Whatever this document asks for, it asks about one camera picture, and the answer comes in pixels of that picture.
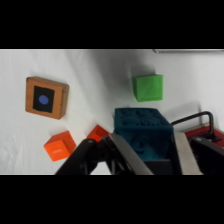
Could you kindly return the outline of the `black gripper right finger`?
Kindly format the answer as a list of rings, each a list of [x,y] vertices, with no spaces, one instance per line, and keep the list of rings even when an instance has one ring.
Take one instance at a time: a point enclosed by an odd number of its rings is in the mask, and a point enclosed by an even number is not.
[[[184,133],[173,135],[182,175],[224,175],[224,149],[203,137],[188,142]]]

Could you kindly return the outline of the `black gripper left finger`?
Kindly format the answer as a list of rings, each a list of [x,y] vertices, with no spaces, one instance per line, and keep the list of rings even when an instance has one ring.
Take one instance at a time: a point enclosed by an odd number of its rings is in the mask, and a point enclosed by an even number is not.
[[[111,175],[153,174],[128,143],[112,133],[99,142],[83,140],[56,175],[90,175],[101,162],[106,163]]]

